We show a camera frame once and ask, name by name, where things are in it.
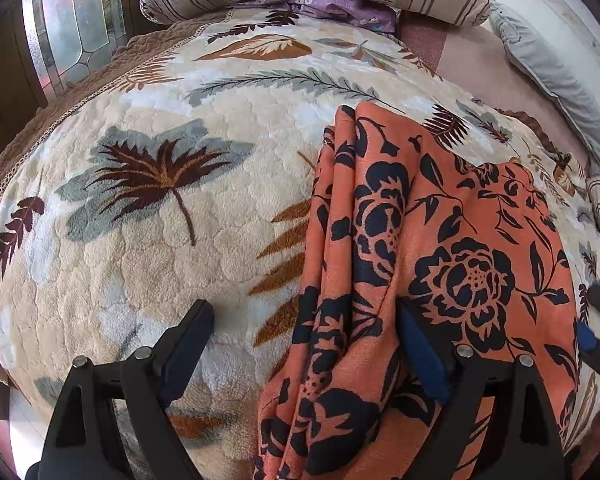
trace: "metal screw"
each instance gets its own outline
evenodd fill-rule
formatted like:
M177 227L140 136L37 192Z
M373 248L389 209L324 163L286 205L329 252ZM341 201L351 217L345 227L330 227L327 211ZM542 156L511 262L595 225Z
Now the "metal screw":
M474 355L474 349L471 348L469 345L458 345L456 347L456 352L458 352L458 355L460 357L469 358L472 355Z
M531 368L534 365L534 359L527 354L520 354L518 356L518 361L520 361L521 365L526 366L527 368Z
M138 350L134 352L134 357L136 359L147 359L151 357L152 348L150 346L141 346Z
M85 355L78 355L75 359L74 359L74 368L80 368L83 367L85 364L87 364L89 362L89 358Z

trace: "orange floral fabric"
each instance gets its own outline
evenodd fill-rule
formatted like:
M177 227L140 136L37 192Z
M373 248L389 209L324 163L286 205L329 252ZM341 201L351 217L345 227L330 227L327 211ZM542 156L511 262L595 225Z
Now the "orange floral fabric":
M300 287L288 359L260 399L254 480L402 477L440 407L406 369L397 296L485 357L532 354L566 432L573 284L519 161L473 166L406 117L340 107L315 171ZM455 479L471 475L491 407L484 399Z

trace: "gray pillow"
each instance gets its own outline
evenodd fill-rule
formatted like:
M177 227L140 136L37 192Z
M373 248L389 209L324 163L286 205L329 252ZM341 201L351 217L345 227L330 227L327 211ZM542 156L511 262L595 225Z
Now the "gray pillow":
M593 97L542 35L513 10L492 0L490 19L509 60L557 105L589 150L591 173L600 173L600 109Z

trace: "bedspread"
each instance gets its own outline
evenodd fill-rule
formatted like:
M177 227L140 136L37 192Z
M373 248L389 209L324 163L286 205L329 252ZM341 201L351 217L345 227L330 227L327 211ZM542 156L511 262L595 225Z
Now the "bedspread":
M524 166L562 241L576 315L600 336L584 294L600 281L589 200L531 130L472 102L397 40L241 9L76 103L5 176L0 378L49 418L74 356L125 358L205 298L216 330L170 417L206 478L250 477L257 399L298 314L323 129L339 105L365 101L422 124L482 178L493 178L483 163ZM496 230L515 244L517 221L501 210ZM600 378L574 348L535 351L576 381L554 406L569 449L600 405ZM118 415L133 454L124 406Z

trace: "purple cloth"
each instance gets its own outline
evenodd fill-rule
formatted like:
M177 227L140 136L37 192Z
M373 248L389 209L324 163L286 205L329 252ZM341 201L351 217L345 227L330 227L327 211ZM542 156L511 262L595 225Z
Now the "purple cloth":
M375 32L395 32L395 11L386 5L366 0L250 0L235 8L264 7L284 9L320 20L337 20Z

